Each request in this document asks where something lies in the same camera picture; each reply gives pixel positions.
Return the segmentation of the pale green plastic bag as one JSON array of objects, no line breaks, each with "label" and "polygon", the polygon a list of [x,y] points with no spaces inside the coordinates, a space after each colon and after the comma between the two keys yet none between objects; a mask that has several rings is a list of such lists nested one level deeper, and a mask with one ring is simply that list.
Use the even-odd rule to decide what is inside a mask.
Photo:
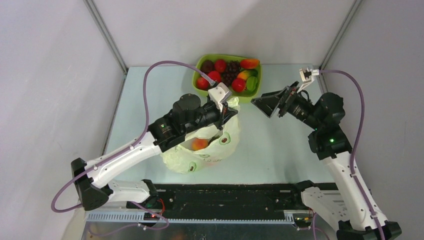
[{"label": "pale green plastic bag", "polygon": [[[185,141],[160,156],[166,167],[179,174],[189,174],[211,167],[231,156],[240,142],[241,126],[238,115],[232,117],[223,129],[210,125],[190,133]],[[193,138],[208,139],[207,148],[192,151]]]}]

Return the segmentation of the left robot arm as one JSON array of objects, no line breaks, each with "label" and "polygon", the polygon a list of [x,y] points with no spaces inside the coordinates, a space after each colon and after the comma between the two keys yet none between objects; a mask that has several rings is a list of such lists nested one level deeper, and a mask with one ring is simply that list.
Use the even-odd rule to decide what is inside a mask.
[{"label": "left robot arm", "polygon": [[80,207],[92,211],[109,202],[136,202],[153,208],[158,194],[151,180],[118,183],[115,177],[141,161],[174,149],[189,134],[209,129],[223,133],[237,123],[239,108],[237,97],[222,102],[222,108],[218,108],[211,96],[201,104],[197,95],[184,94],[167,114],[148,125],[142,137],[99,158],[73,160],[70,166]]}]

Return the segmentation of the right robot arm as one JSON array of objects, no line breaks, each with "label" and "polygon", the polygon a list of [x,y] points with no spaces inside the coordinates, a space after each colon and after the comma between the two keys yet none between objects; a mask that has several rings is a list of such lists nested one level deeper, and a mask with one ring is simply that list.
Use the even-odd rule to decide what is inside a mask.
[{"label": "right robot arm", "polygon": [[312,181],[305,180],[291,191],[295,208],[314,210],[339,240],[393,240],[402,233],[400,225],[380,210],[360,174],[353,148],[340,127],[345,116],[342,97],[327,92],[312,103],[307,92],[293,84],[251,102],[267,117],[290,114],[312,128],[309,147],[331,174],[343,201],[334,202]]}]

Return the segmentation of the fake peach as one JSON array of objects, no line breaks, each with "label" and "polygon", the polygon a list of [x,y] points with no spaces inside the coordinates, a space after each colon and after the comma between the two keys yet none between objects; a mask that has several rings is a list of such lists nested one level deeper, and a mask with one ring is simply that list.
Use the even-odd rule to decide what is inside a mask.
[{"label": "fake peach", "polygon": [[191,150],[199,151],[209,146],[209,140],[204,138],[193,138],[191,142]]}]

